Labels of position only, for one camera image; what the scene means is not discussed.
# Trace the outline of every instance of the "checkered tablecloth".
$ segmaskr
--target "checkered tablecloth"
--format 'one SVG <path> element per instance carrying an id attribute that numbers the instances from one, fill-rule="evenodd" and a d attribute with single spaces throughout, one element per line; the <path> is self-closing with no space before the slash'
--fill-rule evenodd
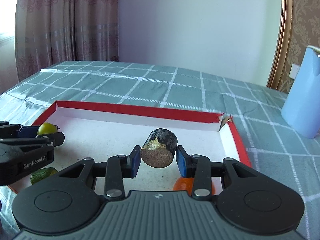
<path id="1" fill-rule="evenodd" d="M 43 69 L 2 94 L 0 120 L 30 125 L 55 100 L 231 114 L 253 168 L 302 196 L 305 213 L 298 231 L 307 239 L 318 240 L 320 136 L 306 139 L 287 125 L 280 114 L 285 98 L 265 87 L 183 68 L 69 61 Z M 0 190 L 1 201 L 7 205 L 1 218 L 7 216 L 7 232 L 14 234 L 9 191 L 7 187 Z"/>

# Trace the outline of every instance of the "curtain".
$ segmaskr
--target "curtain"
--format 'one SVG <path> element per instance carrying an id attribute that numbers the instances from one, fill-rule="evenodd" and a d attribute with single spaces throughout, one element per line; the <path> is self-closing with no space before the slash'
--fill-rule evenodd
<path id="1" fill-rule="evenodd" d="M 19 81 L 65 60 L 118 61 L 118 0 L 17 0 Z"/>

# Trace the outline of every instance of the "wallpaper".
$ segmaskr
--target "wallpaper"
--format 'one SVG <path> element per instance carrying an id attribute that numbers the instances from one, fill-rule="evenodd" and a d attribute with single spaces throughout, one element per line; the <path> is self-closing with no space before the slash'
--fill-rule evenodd
<path id="1" fill-rule="evenodd" d="M 292 63 L 301 65 L 306 47 L 320 47 L 320 0 L 293 0 L 292 34 L 279 90 L 290 91 Z"/>

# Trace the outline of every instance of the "wooden cylinder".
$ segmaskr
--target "wooden cylinder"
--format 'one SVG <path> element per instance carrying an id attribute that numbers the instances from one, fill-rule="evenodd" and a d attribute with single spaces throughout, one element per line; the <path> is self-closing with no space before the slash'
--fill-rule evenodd
<path id="1" fill-rule="evenodd" d="M 141 148 L 141 159 L 154 168 L 169 166 L 176 152 L 178 139 L 173 132 L 159 128 L 152 131 Z"/>

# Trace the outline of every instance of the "window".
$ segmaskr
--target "window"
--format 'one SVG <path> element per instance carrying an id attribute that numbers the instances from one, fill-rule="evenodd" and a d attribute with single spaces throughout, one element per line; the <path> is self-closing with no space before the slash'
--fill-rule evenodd
<path id="1" fill-rule="evenodd" d="M 0 0 L 0 39 L 14 36 L 17 0 Z"/>

